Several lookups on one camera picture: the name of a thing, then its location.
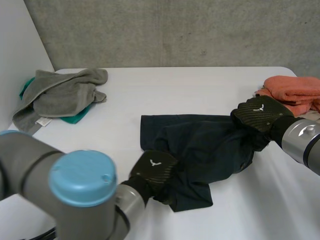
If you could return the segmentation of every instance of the dark navy cloth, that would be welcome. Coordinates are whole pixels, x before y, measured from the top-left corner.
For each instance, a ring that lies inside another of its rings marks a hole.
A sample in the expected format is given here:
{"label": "dark navy cloth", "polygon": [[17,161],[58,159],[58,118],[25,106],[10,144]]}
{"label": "dark navy cloth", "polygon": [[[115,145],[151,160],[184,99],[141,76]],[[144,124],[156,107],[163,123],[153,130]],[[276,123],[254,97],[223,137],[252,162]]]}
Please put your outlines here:
{"label": "dark navy cloth", "polygon": [[230,116],[141,116],[141,148],[170,153],[179,162],[154,198],[174,212],[212,206],[209,184],[244,170],[268,143],[256,132],[237,128]]}

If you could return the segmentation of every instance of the white table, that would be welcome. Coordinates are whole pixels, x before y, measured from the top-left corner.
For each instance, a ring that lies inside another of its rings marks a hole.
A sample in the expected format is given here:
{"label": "white table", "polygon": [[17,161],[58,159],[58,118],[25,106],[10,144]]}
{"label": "white table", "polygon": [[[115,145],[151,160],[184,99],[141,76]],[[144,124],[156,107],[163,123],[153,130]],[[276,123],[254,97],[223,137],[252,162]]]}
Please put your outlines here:
{"label": "white table", "polygon": [[[295,76],[284,67],[107,70],[108,82],[98,87],[106,93],[106,103],[97,104],[76,125],[55,119],[34,137],[65,152],[92,149],[108,154],[116,163],[119,182],[127,179],[142,154],[141,115],[229,115],[268,77]],[[320,177],[274,142],[256,153],[246,170],[212,183],[210,189],[214,204],[209,208],[173,213],[168,206],[150,200],[140,227],[132,229],[126,239],[320,239]],[[3,240],[31,238],[51,225],[52,219],[17,196],[0,204]]]}

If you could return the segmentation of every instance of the towel tag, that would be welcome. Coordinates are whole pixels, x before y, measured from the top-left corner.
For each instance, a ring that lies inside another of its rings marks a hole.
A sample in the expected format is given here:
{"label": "towel tag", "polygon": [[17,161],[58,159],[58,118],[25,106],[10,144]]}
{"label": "towel tag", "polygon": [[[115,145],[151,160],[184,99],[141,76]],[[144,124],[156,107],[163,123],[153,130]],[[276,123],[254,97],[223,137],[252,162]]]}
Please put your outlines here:
{"label": "towel tag", "polygon": [[37,124],[40,124],[42,127],[45,127],[47,126],[49,123],[51,123],[52,121],[52,118],[49,118],[49,117],[40,117],[36,123]]}

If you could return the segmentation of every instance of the light blue end cap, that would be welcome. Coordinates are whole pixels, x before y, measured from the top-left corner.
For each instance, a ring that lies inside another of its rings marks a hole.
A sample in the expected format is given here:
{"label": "light blue end cap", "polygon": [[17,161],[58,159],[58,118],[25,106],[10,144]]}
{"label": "light blue end cap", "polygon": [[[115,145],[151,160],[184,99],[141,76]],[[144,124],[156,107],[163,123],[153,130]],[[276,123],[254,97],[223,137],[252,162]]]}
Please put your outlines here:
{"label": "light blue end cap", "polygon": [[99,151],[74,151],[51,168],[49,187],[63,203],[88,208],[108,201],[116,192],[116,167]]}
{"label": "light blue end cap", "polygon": [[11,134],[11,133],[20,133],[20,131],[16,131],[16,130],[0,131],[0,136],[5,135],[5,134]]}

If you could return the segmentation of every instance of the orange towel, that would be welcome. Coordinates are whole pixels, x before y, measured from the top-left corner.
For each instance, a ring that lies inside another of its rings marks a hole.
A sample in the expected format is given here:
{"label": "orange towel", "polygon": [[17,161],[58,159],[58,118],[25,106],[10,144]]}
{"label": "orange towel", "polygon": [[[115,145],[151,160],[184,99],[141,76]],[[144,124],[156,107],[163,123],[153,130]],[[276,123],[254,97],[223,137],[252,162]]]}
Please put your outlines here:
{"label": "orange towel", "polygon": [[267,95],[283,103],[294,116],[310,109],[320,112],[320,79],[312,76],[272,76],[256,95]]}

